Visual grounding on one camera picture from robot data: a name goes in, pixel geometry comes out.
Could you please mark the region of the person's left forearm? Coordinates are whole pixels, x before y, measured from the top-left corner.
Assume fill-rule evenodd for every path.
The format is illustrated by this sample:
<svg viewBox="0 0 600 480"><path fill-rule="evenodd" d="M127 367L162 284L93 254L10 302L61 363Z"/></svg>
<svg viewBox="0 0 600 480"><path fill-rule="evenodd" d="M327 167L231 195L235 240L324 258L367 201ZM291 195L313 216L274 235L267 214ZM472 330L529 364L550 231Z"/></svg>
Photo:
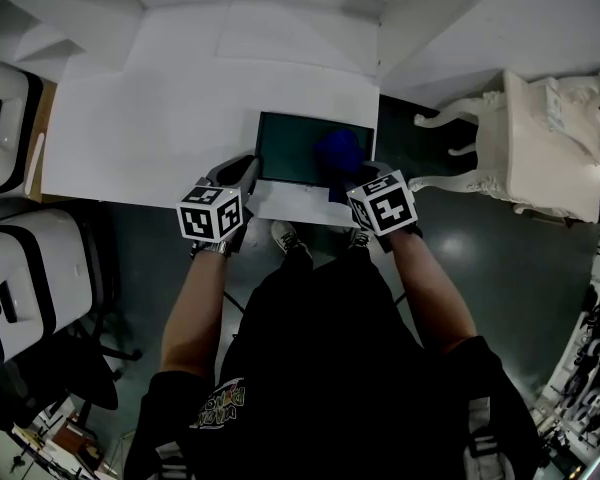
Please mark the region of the person's left forearm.
<svg viewBox="0 0 600 480"><path fill-rule="evenodd" d="M161 371L214 376L226 271L227 258L216 252L201 251L192 260L164 329Z"/></svg>

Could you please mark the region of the white machine with black trim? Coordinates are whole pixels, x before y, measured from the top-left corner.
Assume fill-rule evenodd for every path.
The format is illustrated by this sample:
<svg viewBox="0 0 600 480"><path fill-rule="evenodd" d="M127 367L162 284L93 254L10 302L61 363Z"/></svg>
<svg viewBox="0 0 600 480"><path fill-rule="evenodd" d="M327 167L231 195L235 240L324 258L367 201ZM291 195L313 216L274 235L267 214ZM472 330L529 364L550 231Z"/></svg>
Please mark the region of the white machine with black trim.
<svg viewBox="0 0 600 480"><path fill-rule="evenodd" d="M70 213L0 220L0 363L83 317L93 302L85 241Z"/></svg>
<svg viewBox="0 0 600 480"><path fill-rule="evenodd" d="M13 192L24 182L43 88L38 76L0 64L0 195Z"/></svg>

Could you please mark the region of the person's right forearm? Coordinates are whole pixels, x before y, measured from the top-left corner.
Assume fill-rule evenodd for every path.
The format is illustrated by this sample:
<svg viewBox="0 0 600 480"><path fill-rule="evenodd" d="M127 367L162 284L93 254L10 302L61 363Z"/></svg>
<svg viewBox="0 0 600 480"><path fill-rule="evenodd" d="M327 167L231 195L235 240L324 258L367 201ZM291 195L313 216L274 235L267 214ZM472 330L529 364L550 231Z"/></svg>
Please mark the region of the person's right forearm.
<svg viewBox="0 0 600 480"><path fill-rule="evenodd" d="M398 230L389 241L422 345L446 354L476 337L467 304L422 238Z"/></svg>

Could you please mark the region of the person's black printed t-shirt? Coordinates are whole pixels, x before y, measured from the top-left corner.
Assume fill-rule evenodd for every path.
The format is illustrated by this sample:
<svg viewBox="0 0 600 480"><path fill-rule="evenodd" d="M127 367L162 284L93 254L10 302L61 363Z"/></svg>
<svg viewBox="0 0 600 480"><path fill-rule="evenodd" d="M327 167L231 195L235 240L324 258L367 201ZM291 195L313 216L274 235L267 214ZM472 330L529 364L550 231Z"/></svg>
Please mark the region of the person's black printed t-shirt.
<svg viewBox="0 0 600 480"><path fill-rule="evenodd" d="M217 381L155 375L125 480L532 480L540 443L482 337L421 347L365 251L253 292Z"/></svg>

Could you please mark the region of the dark rectangular tray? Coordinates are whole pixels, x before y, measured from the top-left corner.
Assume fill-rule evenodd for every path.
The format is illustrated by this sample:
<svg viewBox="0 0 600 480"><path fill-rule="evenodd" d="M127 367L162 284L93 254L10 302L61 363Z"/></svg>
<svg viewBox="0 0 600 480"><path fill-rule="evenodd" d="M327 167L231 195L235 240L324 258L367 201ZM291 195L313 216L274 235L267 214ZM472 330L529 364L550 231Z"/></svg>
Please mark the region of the dark rectangular tray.
<svg viewBox="0 0 600 480"><path fill-rule="evenodd" d="M318 167L315 145L330 133L348 131L371 160L375 148L373 128L307 116L261 112L255 154L260 158L260 179L326 188Z"/></svg>

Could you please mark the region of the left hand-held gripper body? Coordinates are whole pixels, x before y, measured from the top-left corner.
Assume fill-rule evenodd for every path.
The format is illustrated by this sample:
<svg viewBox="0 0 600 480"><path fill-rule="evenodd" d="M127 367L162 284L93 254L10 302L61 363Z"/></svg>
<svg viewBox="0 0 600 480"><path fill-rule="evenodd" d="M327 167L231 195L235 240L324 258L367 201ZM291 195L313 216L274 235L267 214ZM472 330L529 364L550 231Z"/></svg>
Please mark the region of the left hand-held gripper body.
<svg viewBox="0 0 600 480"><path fill-rule="evenodd" d="M241 187L212 186L199 180L176 207L183 238L199 251L201 242L229 241L239 251L253 213L242 204Z"/></svg>

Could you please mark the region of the person's left shoe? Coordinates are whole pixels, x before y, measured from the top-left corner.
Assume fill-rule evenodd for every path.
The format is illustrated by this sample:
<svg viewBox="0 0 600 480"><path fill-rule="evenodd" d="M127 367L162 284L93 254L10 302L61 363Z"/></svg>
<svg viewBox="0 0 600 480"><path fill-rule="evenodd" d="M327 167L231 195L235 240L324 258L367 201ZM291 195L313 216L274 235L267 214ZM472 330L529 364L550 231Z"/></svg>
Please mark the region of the person's left shoe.
<svg viewBox="0 0 600 480"><path fill-rule="evenodd" d="M312 261L307 245L300 239L294 226L287 221L275 220L271 224L271 236L286 257L301 257Z"/></svg>

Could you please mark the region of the blue cloth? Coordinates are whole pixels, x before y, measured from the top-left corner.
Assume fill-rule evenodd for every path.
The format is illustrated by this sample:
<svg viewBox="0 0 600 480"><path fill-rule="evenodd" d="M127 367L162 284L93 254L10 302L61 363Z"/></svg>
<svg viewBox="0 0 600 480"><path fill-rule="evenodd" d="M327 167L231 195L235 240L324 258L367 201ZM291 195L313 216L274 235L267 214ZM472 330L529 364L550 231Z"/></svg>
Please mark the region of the blue cloth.
<svg viewBox="0 0 600 480"><path fill-rule="evenodd" d="M327 133L314 145L318 171L329 188L329 201L346 205L342 182L359 180L359 169L365 161L365 151L358 138L349 129L336 129Z"/></svg>

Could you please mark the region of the white rack of black gear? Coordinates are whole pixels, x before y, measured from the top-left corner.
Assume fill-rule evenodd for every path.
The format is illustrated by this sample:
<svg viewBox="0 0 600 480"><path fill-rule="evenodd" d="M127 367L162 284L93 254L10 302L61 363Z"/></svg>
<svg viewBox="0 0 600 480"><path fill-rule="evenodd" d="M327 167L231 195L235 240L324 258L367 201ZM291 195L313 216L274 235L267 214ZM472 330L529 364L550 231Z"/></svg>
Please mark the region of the white rack of black gear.
<svg viewBox="0 0 600 480"><path fill-rule="evenodd" d="M531 414L541 441L533 480L600 480L600 278Z"/></svg>

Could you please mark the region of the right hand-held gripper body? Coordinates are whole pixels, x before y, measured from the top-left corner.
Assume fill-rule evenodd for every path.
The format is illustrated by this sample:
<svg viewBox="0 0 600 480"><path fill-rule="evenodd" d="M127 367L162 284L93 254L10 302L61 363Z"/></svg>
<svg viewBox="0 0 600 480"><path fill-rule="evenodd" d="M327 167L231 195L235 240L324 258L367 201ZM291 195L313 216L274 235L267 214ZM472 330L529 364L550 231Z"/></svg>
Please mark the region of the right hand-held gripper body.
<svg viewBox="0 0 600 480"><path fill-rule="evenodd" d="M391 251L390 233L400 229L419 233L415 198L399 170L378 174L346 195L359 226L376 236L385 253Z"/></svg>

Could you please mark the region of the white ornate dressing table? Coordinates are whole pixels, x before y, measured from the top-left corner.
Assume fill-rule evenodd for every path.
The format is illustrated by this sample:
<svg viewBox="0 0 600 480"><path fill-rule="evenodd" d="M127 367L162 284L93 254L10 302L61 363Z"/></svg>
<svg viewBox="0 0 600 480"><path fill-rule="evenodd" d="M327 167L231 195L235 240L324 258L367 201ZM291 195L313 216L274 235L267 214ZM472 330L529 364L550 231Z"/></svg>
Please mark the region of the white ornate dressing table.
<svg viewBox="0 0 600 480"><path fill-rule="evenodd" d="M549 127L547 85L562 98L563 132ZM453 153L475 153L475 169L455 176L413 178L408 183L410 190L435 187L480 193L511 203L517 214L532 210L551 217L598 222L600 72L527 82L506 71L502 90L458 99L433 118L415 116L414 123L433 129L458 118L477 121L475 141Z"/></svg>

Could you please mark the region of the black office chair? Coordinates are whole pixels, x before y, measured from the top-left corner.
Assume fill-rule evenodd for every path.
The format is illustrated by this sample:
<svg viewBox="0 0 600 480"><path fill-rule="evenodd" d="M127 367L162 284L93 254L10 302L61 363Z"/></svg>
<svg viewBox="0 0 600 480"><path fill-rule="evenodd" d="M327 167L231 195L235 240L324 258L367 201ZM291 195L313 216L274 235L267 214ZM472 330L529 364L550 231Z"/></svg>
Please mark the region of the black office chair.
<svg viewBox="0 0 600 480"><path fill-rule="evenodd" d="M108 357L136 362L142 352L115 350L100 342L102 321L88 332L77 321L11 360L0 363L0 429L26 428L36 416L70 395L88 407L118 408L115 382L121 373L112 370Z"/></svg>

